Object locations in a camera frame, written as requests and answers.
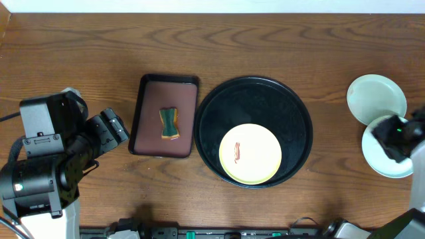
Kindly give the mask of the light green plate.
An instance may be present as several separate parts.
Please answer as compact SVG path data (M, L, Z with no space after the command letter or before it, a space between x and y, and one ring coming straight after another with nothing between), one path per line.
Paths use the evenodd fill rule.
M347 90L347 105L364 125L383 116L404 117L407 101L402 89L391 79L378 74L356 78Z
M374 130L380 122L389 117L390 116L379 117L367 126L362 136L361 148L363 156L374 171L388 178L401 179L413 174L412 161L406 158L401 163L397 163L394 159L388 158L383 148L372 135L372 130Z

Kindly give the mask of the light green plate top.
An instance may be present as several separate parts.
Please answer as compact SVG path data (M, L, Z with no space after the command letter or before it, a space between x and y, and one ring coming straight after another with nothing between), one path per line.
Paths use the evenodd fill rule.
M356 78L347 90L347 105L364 125L383 116L404 117L407 101L402 89L391 79L378 74Z

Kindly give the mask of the green orange sponge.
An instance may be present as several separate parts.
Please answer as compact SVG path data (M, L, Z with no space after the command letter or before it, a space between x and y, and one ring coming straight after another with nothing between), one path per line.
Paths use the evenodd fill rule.
M160 120L163 126L161 132L162 139L177 139L180 133L177 127L177 108L161 109L159 111Z

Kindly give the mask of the yellow plate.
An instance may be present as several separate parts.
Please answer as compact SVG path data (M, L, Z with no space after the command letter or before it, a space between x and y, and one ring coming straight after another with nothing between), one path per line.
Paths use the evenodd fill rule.
M268 181L282 162L277 137L269 129L253 123L229 130L221 140L218 156L224 172L245 185Z

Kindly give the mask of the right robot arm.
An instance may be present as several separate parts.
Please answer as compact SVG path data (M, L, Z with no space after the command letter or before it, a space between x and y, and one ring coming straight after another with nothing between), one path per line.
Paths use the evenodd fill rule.
M413 178L409 210L383 227L368 232L354 224L340 220L330 224L320 238L423 238L424 237L424 108L402 121L390 116L371 130L384 154L400 163L412 161Z

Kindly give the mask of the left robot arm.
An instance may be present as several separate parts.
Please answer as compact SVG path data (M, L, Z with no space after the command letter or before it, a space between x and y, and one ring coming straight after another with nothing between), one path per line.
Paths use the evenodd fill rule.
M1 169L1 223L18 238L79 238L78 183L129 133L110 108L90 118L73 88L21 101L18 116L25 135Z

